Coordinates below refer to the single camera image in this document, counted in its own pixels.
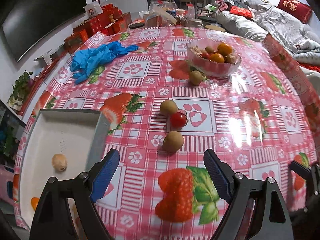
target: green plant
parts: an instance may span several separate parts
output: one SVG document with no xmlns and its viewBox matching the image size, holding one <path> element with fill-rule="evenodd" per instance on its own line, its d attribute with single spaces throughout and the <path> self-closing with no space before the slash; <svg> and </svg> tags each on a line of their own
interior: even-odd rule
<svg viewBox="0 0 320 240">
<path fill-rule="evenodd" d="M 15 81 L 13 87 L 13 92 L 10 95 L 8 103 L 14 104 L 16 100 L 23 101 L 26 99 L 27 95 L 30 93 L 31 86 L 29 85 L 29 81 L 31 80 L 30 75 L 33 72 L 25 71 L 21 76 L 19 76 L 18 80 Z"/>
</svg>

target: bolt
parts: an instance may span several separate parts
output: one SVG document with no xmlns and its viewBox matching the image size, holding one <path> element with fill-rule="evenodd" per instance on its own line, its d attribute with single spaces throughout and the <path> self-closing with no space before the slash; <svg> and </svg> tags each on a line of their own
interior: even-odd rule
<svg viewBox="0 0 320 240">
<path fill-rule="evenodd" d="M 237 172 L 235 176 L 237 179 L 243 179 L 243 174 L 241 172 Z"/>
<path fill-rule="evenodd" d="M 85 179 L 86 177 L 88 177 L 88 173 L 86 173 L 86 172 L 81 172 L 79 174 L 79 178 L 81 178 L 81 179 Z"/>
<path fill-rule="evenodd" d="M 54 183 L 56 181 L 56 177 L 51 177 L 48 179 L 49 183 Z"/>
<path fill-rule="evenodd" d="M 268 177 L 268 181 L 273 184 L 276 182 L 276 180 L 273 177 Z"/>
</svg>

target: glass bowl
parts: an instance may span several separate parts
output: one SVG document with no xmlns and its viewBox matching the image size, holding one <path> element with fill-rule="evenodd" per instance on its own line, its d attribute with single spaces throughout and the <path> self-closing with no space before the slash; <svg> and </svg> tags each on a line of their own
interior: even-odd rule
<svg viewBox="0 0 320 240">
<path fill-rule="evenodd" d="M 217 63 L 212 60 L 208 60 L 197 56 L 191 47 L 198 46 L 199 49 L 205 49 L 207 46 L 212 47 L 215 51 L 218 50 L 220 43 L 225 43 L 224 41 L 212 40 L 209 38 L 202 38 L 199 40 L 191 41 L 187 44 L 187 56 L 190 62 L 195 68 L 212 77 L 227 77 L 236 72 L 239 65 L 241 64 L 240 55 L 232 48 L 232 54 L 236 56 L 236 63 Z"/>
</svg>

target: red cloth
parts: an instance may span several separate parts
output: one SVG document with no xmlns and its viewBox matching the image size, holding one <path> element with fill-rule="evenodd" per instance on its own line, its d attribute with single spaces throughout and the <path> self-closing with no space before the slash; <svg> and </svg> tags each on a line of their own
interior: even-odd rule
<svg viewBox="0 0 320 240">
<path fill-rule="evenodd" d="M 320 73 L 320 67 L 317 67 L 317 66 L 313 66 L 313 65 L 310 65 L 310 64 L 307 64 L 307 63 L 299 63 L 301 66 L 307 68 L 307 69 L 310 69 L 310 70 L 314 70 L 314 71 L 317 71 Z"/>
<path fill-rule="evenodd" d="M 312 15 L 310 6 L 297 0 L 280 0 L 278 8 L 299 19 L 302 23 L 307 23 Z"/>
<path fill-rule="evenodd" d="M 243 16 L 243 17 L 245 17 L 247 19 L 252 19 L 253 18 L 251 11 L 249 11 L 246 8 L 240 8 L 240 7 L 237 7 L 237 6 L 232 6 L 231 10 L 230 10 L 230 13 L 235 14 L 235 15 L 239 15 L 239 16 Z"/>
</svg>

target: black tv screen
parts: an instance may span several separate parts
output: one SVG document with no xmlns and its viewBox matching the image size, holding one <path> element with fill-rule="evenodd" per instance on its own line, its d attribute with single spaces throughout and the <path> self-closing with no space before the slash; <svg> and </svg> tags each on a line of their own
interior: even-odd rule
<svg viewBox="0 0 320 240">
<path fill-rule="evenodd" d="M 17 0 L 2 25 L 14 58 L 20 60 L 50 31 L 84 13 L 85 5 L 85 0 Z"/>
</svg>

